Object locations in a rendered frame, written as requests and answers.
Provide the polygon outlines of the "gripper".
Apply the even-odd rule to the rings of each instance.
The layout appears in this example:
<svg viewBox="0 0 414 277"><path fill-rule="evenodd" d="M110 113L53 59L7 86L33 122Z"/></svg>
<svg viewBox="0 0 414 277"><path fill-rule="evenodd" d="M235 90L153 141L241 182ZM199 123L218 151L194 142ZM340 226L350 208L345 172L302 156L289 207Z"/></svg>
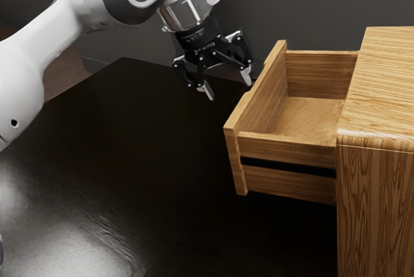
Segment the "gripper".
<svg viewBox="0 0 414 277"><path fill-rule="evenodd" d="M214 14L210 14L199 25L176 32L175 38L184 54L173 60L172 69L185 86L194 87L213 100L214 93L204 79L204 70L223 63L239 71L247 86L252 85L253 55L242 30L225 36ZM197 66L196 76L189 73L187 63Z"/></svg>

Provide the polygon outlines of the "wooden cabinet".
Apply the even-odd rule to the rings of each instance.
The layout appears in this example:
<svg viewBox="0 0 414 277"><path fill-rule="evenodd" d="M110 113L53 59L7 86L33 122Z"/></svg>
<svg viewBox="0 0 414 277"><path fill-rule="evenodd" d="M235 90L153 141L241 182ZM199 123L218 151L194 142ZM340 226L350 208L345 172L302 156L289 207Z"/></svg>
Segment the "wooden cabinet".
<svg viewBox="0 0 414 277"><path fill-rule="evenodd" d="M414 277L414 26L366 29L336 168L338 277Z"/></svg>

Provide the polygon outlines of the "wooden drawer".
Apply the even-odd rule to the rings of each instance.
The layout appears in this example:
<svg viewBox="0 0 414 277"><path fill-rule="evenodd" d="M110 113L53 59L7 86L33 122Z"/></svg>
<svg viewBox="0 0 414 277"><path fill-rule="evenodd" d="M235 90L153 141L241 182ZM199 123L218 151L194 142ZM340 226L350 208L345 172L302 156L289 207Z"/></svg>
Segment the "wooden drawer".
<svg viewBox="0 0 414 277"><path fill-rule="evenodd" d="M337 129L357 58L356 51L274 45L224 125L239 195L335 204Z"/></svg>

